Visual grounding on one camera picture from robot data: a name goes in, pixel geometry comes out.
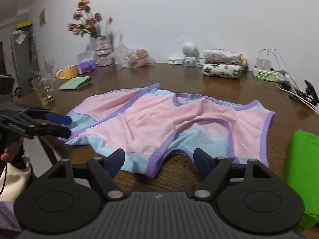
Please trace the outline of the person's left hand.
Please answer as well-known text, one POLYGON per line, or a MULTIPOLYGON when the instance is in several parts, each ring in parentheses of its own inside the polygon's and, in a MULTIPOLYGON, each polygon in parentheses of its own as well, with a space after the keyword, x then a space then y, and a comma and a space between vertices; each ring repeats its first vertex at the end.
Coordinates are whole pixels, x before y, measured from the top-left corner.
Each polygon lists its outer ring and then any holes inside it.
POLYGON ((5 163, 11 162, 17 153, 20 151, 21 146, 23 145, 24 137, 20 136, 19 139, 13 144, 7 146, 4 149, 4 153, 1 155, 1 160, 5 163))

